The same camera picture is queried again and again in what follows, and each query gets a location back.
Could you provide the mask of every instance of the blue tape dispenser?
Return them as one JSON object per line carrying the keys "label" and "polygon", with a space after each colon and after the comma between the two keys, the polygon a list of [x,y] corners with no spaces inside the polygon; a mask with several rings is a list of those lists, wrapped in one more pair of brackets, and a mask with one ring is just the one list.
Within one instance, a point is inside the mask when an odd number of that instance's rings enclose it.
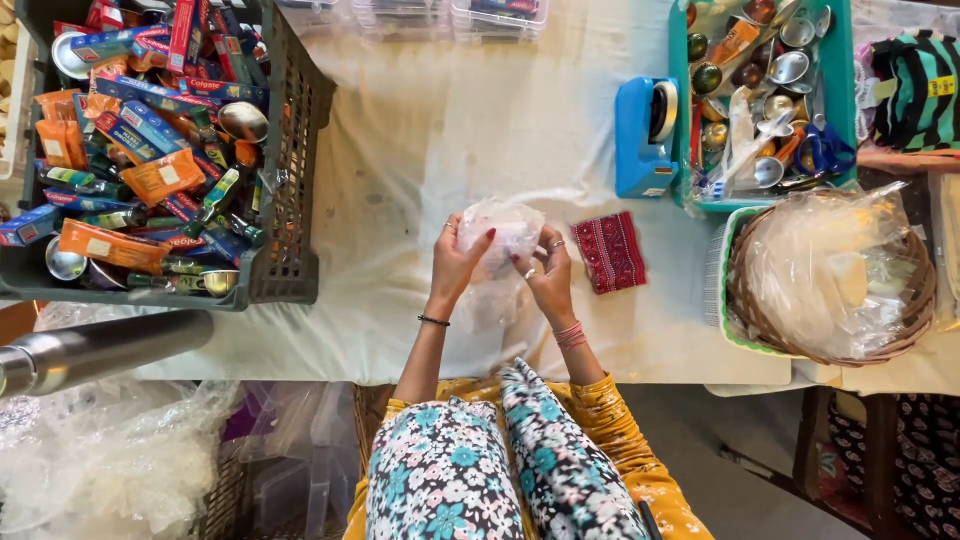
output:
{"label": "blue tape dispenser", "polygon": [[680,92],[676,79],[639,77],[616,93],[616,196],[657,198],[680,170],[670,160]]}

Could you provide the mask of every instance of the floor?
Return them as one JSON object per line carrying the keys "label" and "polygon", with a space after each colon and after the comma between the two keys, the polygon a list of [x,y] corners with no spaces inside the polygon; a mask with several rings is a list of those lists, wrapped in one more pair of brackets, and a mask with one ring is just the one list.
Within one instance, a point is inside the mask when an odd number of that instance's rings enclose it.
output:
{"label": "floor", "polygon": [[619,389],[654,452],[717,540],[865,538],[717,455],[724,441],[789,475],[802,391],[718,398],[697,385]]}

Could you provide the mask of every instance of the woman's left hand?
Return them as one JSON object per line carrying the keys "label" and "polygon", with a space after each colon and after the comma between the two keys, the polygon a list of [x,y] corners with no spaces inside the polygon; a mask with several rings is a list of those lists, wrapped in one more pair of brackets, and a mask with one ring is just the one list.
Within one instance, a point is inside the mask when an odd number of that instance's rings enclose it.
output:
{"label": "woman's left hand", "polygon": [[446,220],[440,238],[433,248],[433,284],[430,286],[430,300],[424,315],[441,321],[448,321],[453,308],[464,294],[470,283],[473,269],[493,244],[496,229],[490,229],[480,236],[465,254],[457,251],[457,230],[464,219],[462,213],[455,213]]}

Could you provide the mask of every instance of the tape roll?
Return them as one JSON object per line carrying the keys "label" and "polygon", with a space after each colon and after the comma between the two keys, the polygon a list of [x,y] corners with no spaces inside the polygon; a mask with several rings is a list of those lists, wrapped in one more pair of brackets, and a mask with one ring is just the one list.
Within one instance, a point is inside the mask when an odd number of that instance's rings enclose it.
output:
{"label": "tape roll", "polygon": [[[665,96],[665,104],[661,109],[663,111],[663,125],[656,133],[651,131],[650,142],[661,143],[673,133],[673,127],[677,124],[677,111],[680,108],[680,92],[673,83],[660,81],[654,85],[654,93],[661,93],[661,95]],[[660,122],[654,122],[654,119],[651,118],[651,130],[653,126],[659,123]]]}

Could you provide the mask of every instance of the black bracelet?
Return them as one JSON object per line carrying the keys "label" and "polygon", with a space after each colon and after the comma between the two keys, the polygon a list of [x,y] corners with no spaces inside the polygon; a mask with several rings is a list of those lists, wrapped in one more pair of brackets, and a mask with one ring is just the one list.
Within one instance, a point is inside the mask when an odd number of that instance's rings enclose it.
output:
{"label": "black bracelet", "polygon": [[430,317],[424,317],[423,315],[417,317],[417,320],[421,321],[422,323],[430,323],[432,325],[437,325],[444,328],[448,328],[450,326],[450,323],[445,323],[444,321],[438,321],[437,319],[431,319]]}

